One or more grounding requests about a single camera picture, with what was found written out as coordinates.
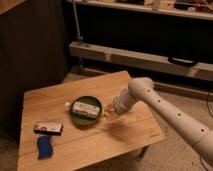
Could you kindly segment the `white gripper with label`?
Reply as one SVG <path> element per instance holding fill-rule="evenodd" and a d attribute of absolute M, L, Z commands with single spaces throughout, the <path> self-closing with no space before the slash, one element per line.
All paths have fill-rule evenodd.
<path fill-rule="evenodd" d="M 115 117 L 115 112 L 118 114 L 122 114 L 125 112 L 125 107 L 123 106 L 118 97 L 115 97 L 113 99 L 113 107 L 108 106 L 104 109 L 104 116 L 107 119 L 113 119 Z"/>

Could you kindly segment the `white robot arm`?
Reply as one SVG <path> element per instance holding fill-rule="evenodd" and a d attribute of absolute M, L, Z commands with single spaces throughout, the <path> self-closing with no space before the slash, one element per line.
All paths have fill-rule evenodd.
<path fill-rule="evenodd" d="M 210 166 L 213 167 L 213 130 L 177 108 L 154 90 L 154 82 L 148 77 L 134 78 L 128 83 L 104 112 L 108 120 L 114 120 L 129 112 L 143 101 L 152 107 Z"/>

